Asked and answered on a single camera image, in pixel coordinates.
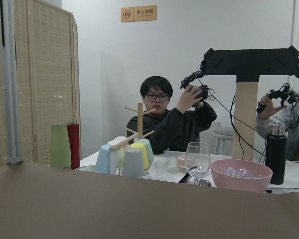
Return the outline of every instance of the man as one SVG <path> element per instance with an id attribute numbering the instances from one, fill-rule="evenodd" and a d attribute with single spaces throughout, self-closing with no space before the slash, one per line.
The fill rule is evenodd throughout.
<path id="1" fill-rule="evenodd" d="M 196 98 L 200 89 L 189 85 L 180 96 L 178 104 L 172 110 L 167 105 L 173 94 L 170 82 L 161 76 L 151 76 L 141 85 L 140 93 L 146 110 L 156 111 L 144 115 L 143 132 L 146 134 L 154 130 L 146 138 L 149 139 L 153 153 L 163 153 L 169 149 L 183 151 L 189 142 L 199 141 L 199 133 L 209 129 L 217 115 L 213 108 L 202 98 Z M 133 117 L 127 128 L 137 131 L 137 117 Z"/>
<path id="2" fill-rule="evenodd" d="M 291 105 L 275 108 L 272 100 L 268 97 L 269 95 L 270 93 L 267 93 L 258 101 L 259 105 L 266 105 L 266 108 L 257 114 L 256 129 L 262 136 L 265 136 L 271 131 L 272 124 L 285 125 L 285 129 L 288 130 L 287 159 L 299 160 L 299 97 L 296 98 L 298 104 L 292 112 Z"/>

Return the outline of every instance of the black thermos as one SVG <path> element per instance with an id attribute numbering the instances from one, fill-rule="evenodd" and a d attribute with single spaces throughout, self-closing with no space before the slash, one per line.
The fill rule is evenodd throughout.
<path id="1" fill-rule="evenodd" d="M 273 124 L 267 136 L 265 165 L 273 171 L 270 183 L 283 184 L 285 177 L 287 137 L 285 126 Z"/>

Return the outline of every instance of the wine glass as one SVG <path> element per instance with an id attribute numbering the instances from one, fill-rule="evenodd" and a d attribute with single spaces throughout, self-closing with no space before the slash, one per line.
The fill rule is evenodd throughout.
<path id="1" fill-rule="evenodd" d="M 207 185 L 209 182 L 201 182 L 210 168 L 210 153 L 208 144 L 203 142 L 191 142 L 187 146 L 185 155 L 185 168 L 190 176 L 195 179 L 195 185 Z"/>

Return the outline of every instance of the brown table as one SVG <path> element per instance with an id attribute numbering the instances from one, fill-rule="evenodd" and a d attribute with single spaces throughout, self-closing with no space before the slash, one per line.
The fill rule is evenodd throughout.
<path id="1" fill-rule="evenodd" d="M 299 193 L 0 167 L 0 239 L 299 239 Z"/>

